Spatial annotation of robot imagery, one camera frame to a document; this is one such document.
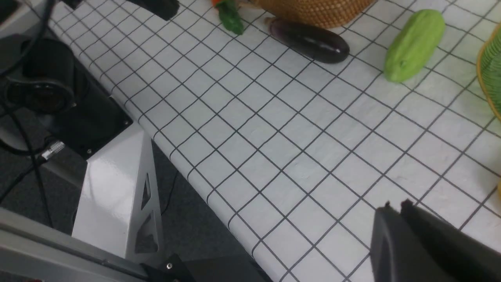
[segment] white metal bracket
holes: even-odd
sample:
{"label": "white metal bracket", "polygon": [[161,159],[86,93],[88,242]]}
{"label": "white metal bracket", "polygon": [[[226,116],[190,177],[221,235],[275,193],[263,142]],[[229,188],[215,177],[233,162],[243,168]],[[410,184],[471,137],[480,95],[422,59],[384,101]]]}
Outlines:
{"label": "white metal bracket", "polygon": [[[161,263],[165,248],[150,137],[133,123],[87,162],[72,236],[136,263]],[[147,235],[156,251],[138,253],[136,242]]]}

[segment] table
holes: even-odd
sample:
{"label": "table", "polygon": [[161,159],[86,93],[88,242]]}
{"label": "table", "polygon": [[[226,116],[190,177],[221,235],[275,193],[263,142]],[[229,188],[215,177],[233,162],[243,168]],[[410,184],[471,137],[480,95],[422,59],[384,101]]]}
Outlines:
{"label": "table", "polygon": [[[273,281],[371,281],[375,208],[409,198],[501,250],[501,123],[475,61],[496,0],[380,0],[333,29],[344,62],[313,62],[240,9],[235,37],[210,0],[165,22],[124,0],[59,3],[51,27],[148,132]],[[382,75],[409,16],[447,23],[426,68]]]}

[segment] eggplant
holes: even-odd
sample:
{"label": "eggplant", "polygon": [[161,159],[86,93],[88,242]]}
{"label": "eggplant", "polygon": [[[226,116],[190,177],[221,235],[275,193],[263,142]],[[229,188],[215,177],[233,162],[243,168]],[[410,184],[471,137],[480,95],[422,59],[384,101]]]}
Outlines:
{"label": "eggplant", "polygon": [[271,35],[313,60],[334,64],[344,61],[350,53],[346,41],[331,31],[280,18],[267,18],[266,23]]}

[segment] silver connector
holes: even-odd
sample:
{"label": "silver connector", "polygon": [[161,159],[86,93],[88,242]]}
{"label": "silver connector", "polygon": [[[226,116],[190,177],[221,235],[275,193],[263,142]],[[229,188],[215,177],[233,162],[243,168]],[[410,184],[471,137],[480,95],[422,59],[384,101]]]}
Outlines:
{"label": "silver connector", "polygon": [[47,150],[45,150],[41,156],[46,161],[52,158],[55,154],[59,153],[65,147],[64,143],[61,141],[57,141],[54,144],[50,145]]}

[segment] wicker basket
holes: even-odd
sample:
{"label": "wicker basket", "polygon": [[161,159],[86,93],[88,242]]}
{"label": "wicker basket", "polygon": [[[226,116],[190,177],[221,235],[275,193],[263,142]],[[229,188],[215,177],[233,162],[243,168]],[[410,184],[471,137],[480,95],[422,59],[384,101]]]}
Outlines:
{"label": "wicker basket", "polygon": [[350,22],[374,0],[253,0],[273,15],[325,29]]}

